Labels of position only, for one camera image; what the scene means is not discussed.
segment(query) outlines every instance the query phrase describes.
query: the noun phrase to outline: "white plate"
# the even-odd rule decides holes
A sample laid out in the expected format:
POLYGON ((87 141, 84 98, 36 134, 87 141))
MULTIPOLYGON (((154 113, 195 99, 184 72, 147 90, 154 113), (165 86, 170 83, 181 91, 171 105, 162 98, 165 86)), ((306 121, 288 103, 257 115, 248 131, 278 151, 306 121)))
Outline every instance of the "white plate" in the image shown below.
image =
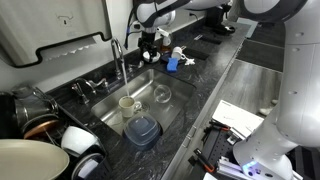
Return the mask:
POLYGON ((0 179, 54 179, 68 164, 68 154, 52 144, 30 140, 0 140, 0 179))

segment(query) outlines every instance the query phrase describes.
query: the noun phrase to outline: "white bowl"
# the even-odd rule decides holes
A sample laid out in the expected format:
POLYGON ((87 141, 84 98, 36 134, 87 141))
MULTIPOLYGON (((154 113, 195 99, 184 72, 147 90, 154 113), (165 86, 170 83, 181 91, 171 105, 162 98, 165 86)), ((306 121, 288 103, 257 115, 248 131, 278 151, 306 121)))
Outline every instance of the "white bowl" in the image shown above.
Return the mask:
POLYGON ((78 127, 69 126, 63 134, 61 148, 72 156, 79 157, 94 144, 98 145, 98 139, 94 135, 78 127))

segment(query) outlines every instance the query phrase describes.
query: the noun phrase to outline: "blue lid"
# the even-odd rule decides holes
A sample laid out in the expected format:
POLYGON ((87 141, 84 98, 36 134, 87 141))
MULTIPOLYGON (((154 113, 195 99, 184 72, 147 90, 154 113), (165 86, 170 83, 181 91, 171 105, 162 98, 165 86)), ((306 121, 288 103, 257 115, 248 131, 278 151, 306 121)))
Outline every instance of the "blue lid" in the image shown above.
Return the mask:
POLYGON ((151 115, 139 113, 128 120, 124 132, 134 144, 145 146, 159 136, 160 125, 151 115))

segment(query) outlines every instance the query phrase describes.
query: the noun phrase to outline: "paper towel dispenser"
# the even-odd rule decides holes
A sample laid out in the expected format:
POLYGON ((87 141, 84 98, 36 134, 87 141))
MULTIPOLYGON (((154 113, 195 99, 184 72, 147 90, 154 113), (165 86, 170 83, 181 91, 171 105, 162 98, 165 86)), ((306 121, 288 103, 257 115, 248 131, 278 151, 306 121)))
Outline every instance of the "paper towel dispenser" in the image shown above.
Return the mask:
POLYGON ((112 37, 106 0, 0 0, 0 59, 14 67, 41 51, 100 35, 112 37))

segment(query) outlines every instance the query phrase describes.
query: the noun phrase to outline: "countertop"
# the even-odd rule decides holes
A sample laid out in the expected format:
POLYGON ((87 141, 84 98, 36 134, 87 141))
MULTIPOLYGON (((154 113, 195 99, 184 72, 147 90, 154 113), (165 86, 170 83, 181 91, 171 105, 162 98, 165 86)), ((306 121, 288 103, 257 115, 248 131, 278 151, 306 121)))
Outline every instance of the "countertop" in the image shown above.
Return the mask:
MULTIPOLYGON (((188 103, 182 108, 175 120, 151 150, 136 150, 134 146, 125 141, 91 113, 91 108, 95 104, 124 84, 123 80, 115 80, 113 62, 83 76, 86 79, 101 79, 102 77, 106 77, 110 83, 108 91, 98 90, 97 95, 89 94, 87 97, 90 99, 90 102, 87 105, 81 105, 77 102, 77 95, 71 90, 72 82, 49 92, 61 107, 85 124, 100 138, 100 141, 109 153, 108 160, 113 169, 113 179, 161 179, 194 121, 199 116, 207 99, 216 87, 227 65, 236 55, 249 29, 247 25, 229 24, 232 24, 236 28, 236 32, 231 36, 215 37, 214 33, 210 32, 210 29, 203 26, 203 23, 196 23, 185 27, 173 34, 173 47, 187 46, 205 52, 210 54, 208 59, 195 59, 195 65, 179 65, 177 73, 167 73, 165 64, 156 63, 146 64, 143 68, 129 75, 130 81, 132 79, 131 76, 139 75, 147 69, 153 68, 193 84, 196 87, 193 96, 190 97, 188 103), (216 38, 221 40, 222 43, 217 45, 202 40, 194 40, 199 34, 216 38)), ((136 61, 138 58, 138 51, 125 56, 127 62, 136 61)))

